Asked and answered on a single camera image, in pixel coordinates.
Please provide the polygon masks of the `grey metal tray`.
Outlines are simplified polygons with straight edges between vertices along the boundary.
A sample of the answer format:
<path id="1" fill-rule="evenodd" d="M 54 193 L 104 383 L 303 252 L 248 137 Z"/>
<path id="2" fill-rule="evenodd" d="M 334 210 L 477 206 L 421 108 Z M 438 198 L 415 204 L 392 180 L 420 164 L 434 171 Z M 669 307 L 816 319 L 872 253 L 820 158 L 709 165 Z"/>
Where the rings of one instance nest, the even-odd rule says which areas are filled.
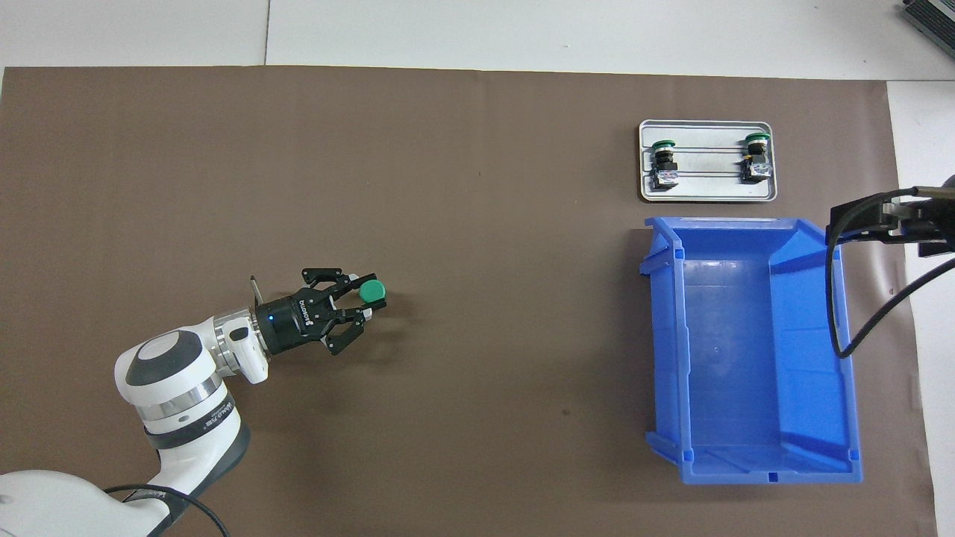
<path id="1" fill-rule="evenodd" d="M 636 130 L 638 193 L 648 203 L 768 203 L 778 195 L 773 129 L 757 120 L 646 119 Z M 742 180 L 745 137 L 767 133 L 773 177 L 760 183 Z M 673 156 L 679 166 L 679 184 L 668 190 L 652 183 L 651 146 L 675 140 Z"/>

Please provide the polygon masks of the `dark grey ribbed device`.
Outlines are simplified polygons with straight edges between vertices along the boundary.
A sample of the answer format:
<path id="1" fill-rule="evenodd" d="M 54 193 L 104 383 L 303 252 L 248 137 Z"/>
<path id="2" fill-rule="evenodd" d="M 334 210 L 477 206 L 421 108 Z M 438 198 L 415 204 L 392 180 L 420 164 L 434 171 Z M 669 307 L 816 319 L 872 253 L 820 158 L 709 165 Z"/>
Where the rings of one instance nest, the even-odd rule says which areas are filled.
<path id="1" fill-rule="evenodd" d="M 901 16 L 955 58 L 955 0 L 903 0 Z"/>

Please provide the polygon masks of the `blue plastic storage bin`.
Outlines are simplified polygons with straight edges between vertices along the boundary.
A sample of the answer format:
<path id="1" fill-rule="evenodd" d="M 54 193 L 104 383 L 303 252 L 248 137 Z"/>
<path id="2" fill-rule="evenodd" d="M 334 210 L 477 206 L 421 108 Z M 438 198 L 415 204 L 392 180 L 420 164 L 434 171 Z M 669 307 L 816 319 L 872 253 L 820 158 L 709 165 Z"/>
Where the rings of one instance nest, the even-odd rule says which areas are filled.
<path id="1" fill-rule="evenodd" d="M 653 452 L 686 485 L 860 483 L 855 374 L 831 345 L 824 231 L 650 217 Z"/>

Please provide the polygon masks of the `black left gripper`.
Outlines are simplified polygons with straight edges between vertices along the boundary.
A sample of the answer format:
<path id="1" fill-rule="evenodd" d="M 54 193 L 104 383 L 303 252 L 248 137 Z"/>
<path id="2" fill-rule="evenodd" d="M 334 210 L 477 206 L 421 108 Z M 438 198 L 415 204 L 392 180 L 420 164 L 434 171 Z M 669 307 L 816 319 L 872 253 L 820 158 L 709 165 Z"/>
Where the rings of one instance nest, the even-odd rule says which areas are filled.
<path id="1" fill-rule="evenodd" d="M 260 339 L 272 356 L 323 339 L 332 356 L 337 356 L 362 336 L 372 309 L 334 310 L 331 319 L 332 307 L 358 290 L 367 277 L 341 268 L 303 268 L 301 279 L 303 289 L 256 306 Z"/>

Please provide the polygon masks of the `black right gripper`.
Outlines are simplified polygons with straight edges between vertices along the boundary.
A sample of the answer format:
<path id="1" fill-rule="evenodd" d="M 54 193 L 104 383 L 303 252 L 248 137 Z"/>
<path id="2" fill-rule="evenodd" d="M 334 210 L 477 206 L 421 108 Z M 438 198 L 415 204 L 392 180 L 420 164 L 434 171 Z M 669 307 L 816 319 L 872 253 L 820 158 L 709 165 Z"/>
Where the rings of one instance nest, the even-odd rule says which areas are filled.
<path id="1" fill-rule="evenodd" d="M 941 238 L 930 242 L 933 225 Z M 921 242 L 920 258 L 955 254 L 955 198 L 902 201 L 877 194 L 832 207 L 827 242 L 864 240 Z"/>

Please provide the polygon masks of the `brown paper table mat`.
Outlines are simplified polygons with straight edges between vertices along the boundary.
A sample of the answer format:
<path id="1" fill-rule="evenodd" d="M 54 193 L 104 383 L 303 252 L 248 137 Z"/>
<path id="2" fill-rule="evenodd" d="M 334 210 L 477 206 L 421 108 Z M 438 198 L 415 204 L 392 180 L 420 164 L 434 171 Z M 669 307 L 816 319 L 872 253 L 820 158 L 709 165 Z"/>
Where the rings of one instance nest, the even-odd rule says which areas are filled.
<path id="1" fill-rule="evenodd" d="M 768 203 L 648 203 L 646 119 L 773 129 Z M 876 81 L 304 67 L 13 69 L 0 92 L 0 474 L 158 469 L 116 358 L 374 272 L 386 309 L 226 383 L 202 497 L 235 537 L 931 537 L 912 313 L 855 356 L 859 485 L 687 486 L 654 454 L 652 216 L 795 217 L 898 185 Z"/>

